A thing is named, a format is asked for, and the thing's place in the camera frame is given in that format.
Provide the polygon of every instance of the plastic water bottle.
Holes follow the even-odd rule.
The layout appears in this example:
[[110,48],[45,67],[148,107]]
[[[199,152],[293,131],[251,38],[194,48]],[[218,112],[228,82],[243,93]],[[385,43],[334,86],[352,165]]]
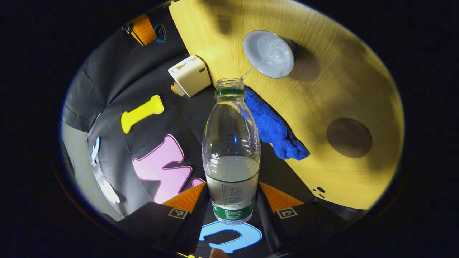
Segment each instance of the plastic water bottle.
[[239,225],[252,217],[260,167],[260,138],[244,103],[241,79],[217,81],[204,129],[202,160],[215,217]]

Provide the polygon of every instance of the wooden board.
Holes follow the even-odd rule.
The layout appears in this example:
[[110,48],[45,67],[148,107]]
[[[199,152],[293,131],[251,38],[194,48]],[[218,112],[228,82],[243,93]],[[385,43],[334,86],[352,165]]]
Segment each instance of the wooden board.
[[[267,30],[299,44],[289,76],[272,79],[254,71],[244,82],[287,121],[311,152],[304,160],[287,163],[313,194],[359,209],[377,201],[401,155],[404,117],[393,79],[365,43],[294,1],[180,0],[169,9],[186,48],[207,63],[214,85],[252,67],[242,41],[253,30]],[[328,143],[327,128],[338,118],[354,119],[368,129],[368,154],[346,157]],[[325,193],[314,191],[317,187]]]

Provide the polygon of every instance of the brown circle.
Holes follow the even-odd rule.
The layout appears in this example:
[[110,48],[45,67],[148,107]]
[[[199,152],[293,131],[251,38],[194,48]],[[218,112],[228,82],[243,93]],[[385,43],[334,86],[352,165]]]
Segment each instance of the brown circle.
[[327,140],[333,149],[350,158],[365,156],[372,142],[368,129],[348,118],[337,119],[328,126]]

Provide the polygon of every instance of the blue cloth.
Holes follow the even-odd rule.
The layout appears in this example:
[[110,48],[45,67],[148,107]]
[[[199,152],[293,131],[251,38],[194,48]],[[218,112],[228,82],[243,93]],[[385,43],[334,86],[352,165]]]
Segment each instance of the blue cloth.
[[245,87],[245,103],[257,123],[260,139],[272,143],[274,152],[281,159],[302,160],[309,156],[309,151],[294,135],[285,120],[273,110],[251,88]]

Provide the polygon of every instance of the bottle label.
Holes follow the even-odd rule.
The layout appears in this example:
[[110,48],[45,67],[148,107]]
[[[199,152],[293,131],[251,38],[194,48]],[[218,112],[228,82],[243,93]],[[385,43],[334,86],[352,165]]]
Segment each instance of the bottle label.
[[258,172],[246,180],[227,182],[206,175],[207,185],[212,200],[212,207],[217,216],[225,220],[247,218],[255,206]]

